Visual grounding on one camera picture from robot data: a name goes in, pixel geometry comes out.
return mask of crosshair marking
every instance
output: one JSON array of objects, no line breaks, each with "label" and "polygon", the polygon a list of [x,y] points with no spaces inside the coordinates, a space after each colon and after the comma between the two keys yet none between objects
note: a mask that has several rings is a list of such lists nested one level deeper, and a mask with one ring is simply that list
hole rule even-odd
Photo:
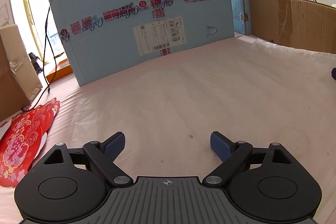
[{"label": "crosshair marking", "polygon": [[170,181],[170,180],[165,180],[165,181],[163,181],[162,183],[164,183],[164,184],[166,184],[166,185],[168,186],[168,185],[170,185],[170,184],[172,184],[172,183],[174,183],[174,182],[172,182],[172,181]]}]

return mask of orange box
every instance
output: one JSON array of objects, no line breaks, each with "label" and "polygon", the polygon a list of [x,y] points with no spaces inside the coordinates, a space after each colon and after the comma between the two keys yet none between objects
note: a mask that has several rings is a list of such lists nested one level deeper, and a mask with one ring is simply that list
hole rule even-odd
[{"label": "orange box", "polygon": [[72,68],[69,64],[69,61],[68,59],[64,59],[57,64],[56,75],[55,75],[55,68],[53,68],[53,70],[46,76],[46,79],[50,83],[55,75],[55,78],[53,80],[53,82],[55,82],[56,80],[61,79],[62,77],[69,75],[71,73]]}]

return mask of qr code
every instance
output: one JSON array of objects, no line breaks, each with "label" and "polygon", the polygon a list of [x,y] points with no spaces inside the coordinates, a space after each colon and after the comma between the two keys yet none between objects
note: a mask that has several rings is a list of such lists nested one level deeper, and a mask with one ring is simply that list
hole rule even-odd
[{"label": "qr code", "polygon": [[73,34],[79,34],[79,33],[81,33],[81,26],[79,24],[79,21],[70,24],[70,28],[71,28],[71,32]]},{"label": "qr code", "polygon": [[82,26],[85,29],[91,28],[92,20],[91,17],[86,17],[82,19]]},{"label": "qr code", "polygon": [[152,11],[153,18],[165,17],[165,10],[163,8],[155,8]]}]

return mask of red envelope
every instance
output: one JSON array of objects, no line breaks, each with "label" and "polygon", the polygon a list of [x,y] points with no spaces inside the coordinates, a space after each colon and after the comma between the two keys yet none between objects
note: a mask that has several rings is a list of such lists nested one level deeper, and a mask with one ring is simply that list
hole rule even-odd
[{"label": "red envelope", "polygon": [[59,111],[59,101],[52,99],[12,119],[0,141],[0,185],[16,186],[29,170],[42,135],[47,132]]}]

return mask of blue gripper pad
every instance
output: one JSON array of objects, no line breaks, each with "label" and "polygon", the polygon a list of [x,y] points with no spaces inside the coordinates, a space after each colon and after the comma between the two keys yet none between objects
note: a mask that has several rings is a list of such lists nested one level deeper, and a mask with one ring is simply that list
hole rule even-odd
[{"label": "blue gripper pad", "polygon": [[121,134],[111,141],[104,151],[104,155],[114,161],[125,148],[125,135]]},{"label": "blue gripper pad", "polygon": [[216,153],[221,161],[226,161],[232,154],[230,145],[227,144],[223,139],[221,139],[214,132],[210,136],[210,146],[211,149]]}]

